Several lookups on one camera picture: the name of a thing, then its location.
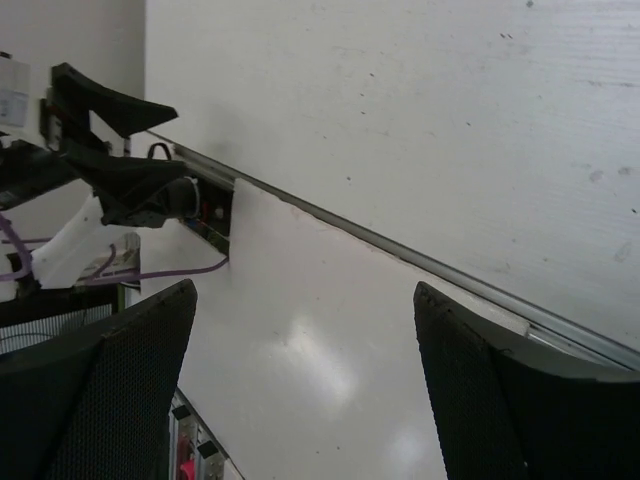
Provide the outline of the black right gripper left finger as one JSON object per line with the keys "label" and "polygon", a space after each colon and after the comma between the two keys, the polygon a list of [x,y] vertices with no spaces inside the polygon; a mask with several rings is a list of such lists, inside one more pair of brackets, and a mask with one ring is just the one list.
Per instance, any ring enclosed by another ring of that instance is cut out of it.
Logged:
{"label": "black right gripper left finger", "polygon": [[1,357],[4,479],[149,479],[196,313],[182,280]]}

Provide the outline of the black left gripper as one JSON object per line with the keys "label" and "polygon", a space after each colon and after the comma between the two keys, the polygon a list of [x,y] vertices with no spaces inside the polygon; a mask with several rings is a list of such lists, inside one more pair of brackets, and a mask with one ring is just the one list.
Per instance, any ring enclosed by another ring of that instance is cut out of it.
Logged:
{"label": "black left gripper", "polygon": [[[42,99],[39,133],[46,144],[15,139],[1,147],[3,210],[80,178],[99,199],[104,225],[160,228],[168,219],[190,216],[190,179],[183,162],[114,157],[67,141],[95,144],[89,111],[126,138],[176,119],[173,107],[104,87],[69,63],[51,68],[51,87],[72,106]],[[50,148],[52,140],[63,144],[62,153]]]}

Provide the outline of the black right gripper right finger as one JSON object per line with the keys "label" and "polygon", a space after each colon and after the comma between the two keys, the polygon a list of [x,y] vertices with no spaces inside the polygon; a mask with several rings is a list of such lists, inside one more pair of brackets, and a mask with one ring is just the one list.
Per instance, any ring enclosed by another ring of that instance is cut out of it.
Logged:
{"label": "black right gripper right finger", "polygon": [[638,478],[638,373],[543,346],[424,282],[413,302],[448,478]]}

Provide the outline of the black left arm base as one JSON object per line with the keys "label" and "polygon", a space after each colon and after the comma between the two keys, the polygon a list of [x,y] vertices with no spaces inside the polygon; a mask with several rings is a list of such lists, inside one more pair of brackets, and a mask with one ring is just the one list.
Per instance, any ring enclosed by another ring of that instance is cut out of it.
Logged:
{"label": "black left arm base", "polygon": [[233,186],[189,168],[151,196],[139,213],[142,225],[159,228],[176,219],[224,255],[230,251]]}

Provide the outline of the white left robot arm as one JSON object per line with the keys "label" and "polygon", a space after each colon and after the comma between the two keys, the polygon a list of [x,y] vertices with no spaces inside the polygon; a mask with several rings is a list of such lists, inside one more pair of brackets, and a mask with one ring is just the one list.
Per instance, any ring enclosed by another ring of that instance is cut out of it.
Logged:
{"label": "white left robot arm", "polygon": [[170,106],[104,87],[68,63],[51,68],[50,86],[40,101],[44,145],[1,136],[1,209],[76,180],[88,184],[91,193],[56,235],[33,251],[7,220],[1,222],[18,257],[1,261],[1,280],[8,286],[3,300],[14,299],[22,285],[70,288],[126,234],[198,213],[198,188],[183,162],[130,154],[133,135],[176,116]]}

